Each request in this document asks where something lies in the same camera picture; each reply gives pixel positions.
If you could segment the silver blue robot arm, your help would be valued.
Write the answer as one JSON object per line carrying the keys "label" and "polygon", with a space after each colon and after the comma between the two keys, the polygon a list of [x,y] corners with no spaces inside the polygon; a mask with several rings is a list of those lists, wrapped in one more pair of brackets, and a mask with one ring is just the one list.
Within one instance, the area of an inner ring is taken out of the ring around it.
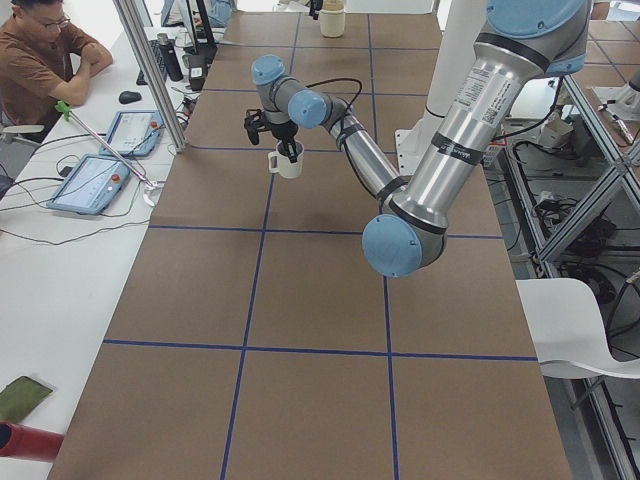
{"label": "silver blue robot arm", "polygon": [[391,165],[345,100],[288,75],[275,55],[252,64],[262,106],[247,113],[247,135],[257,143],[270,132],[278,152],[296,161],[297,131],[325,129],[381,208],[363,231],[367,261],[386,277],[410,275],[443,253],[448,210],[523,87],[583,67],[591,10],[588,1],[453,2],[439,51],[453,76],[445,93],[450,104],[420,147],[409,179]]}

